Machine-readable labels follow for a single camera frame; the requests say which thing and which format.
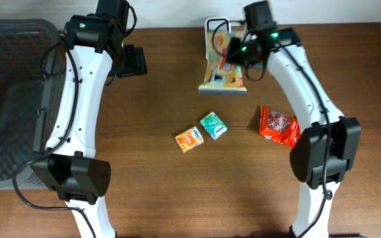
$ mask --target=gray bin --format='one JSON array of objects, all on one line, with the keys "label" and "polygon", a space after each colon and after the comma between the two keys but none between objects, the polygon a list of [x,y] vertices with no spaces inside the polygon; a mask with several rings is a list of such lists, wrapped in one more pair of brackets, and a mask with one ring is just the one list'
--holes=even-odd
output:
[{"label": "gray bin", "polygon": [[[44,52],[59,41],[48,21],[0,20],[0,189],[12,189],[11,177],[33,151],[43,151],[60,106],[65,74],[45,79],[39,70]],[[65,67],[52,51],[48,72]],[[30,168],[18,176],[19,187],[45,188]]]}]

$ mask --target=small packet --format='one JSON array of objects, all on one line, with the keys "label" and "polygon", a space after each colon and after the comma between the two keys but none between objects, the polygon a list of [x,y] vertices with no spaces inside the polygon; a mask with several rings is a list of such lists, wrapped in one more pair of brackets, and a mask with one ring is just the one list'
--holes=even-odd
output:
[{"label": "small packet", "polygon": [[228,127],[218,118],[218,116],[211,112],[204,119],[201,120],[201,125],[210,134],[211,138],[216,140],[224,134]]},{"label": "small packet", "polygon": [[266,139],[294,147],[301,136],[301,129],[295,117],[285,116],[263,106],[259,134]]},{"label": "small packet", "polygon": [[196,146],[204,143],[204,138],[196,126],[176,136],[175,139],[183,153],[186,153]]}]

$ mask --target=plastic bag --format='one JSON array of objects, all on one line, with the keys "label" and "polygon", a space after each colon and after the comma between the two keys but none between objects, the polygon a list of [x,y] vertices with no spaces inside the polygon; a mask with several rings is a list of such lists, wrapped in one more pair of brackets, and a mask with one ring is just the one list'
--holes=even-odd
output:
[{"label": "plastic bag", "polygon": [[259,134],[266,139],[294,147],[301,136],[301,130],[295,117],[285,116],[263,106]]}]

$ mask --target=wooden tabletop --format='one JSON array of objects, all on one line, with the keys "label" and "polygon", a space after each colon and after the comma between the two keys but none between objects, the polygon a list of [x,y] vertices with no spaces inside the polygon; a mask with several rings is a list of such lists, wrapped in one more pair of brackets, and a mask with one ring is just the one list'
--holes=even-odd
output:
[{"label": "wooden tabletop", "polygon": [[[353,170],[335,195],[329,232],[381,237],[381,24],[296,25],[311,66],[333,102],[362,124]],[[148,74],[104,90],[97,159],[109,161],[106,202],[121,237],[279,237],[295,219],[299,182],[290,148],[258,134],[259,107],[292,115],[269,75],[245,81],[248,95],[200,95],[202,28],[135,30]],[[174,137],[208,112],[229,130],[183,154]],[[59,205],[54,192],[24,192]],[[0,237],[79,237],[71,212],[26,207],[0,191]]]}]

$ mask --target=small orange packet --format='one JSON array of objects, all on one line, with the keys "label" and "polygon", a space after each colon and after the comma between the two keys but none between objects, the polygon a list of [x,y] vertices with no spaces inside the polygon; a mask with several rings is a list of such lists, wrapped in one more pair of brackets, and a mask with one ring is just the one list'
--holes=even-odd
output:
[{"label": "small orange packet", "polygon": [[175,139],[183,153],[186,153],[196,146],[204,143],[204,138],[196,126],[176,136]]},{"label": "small orange packet", "polygon": [[266,139],[294,147],[301,136],[297,119],[266,108],[261,110],[259,134]]}]

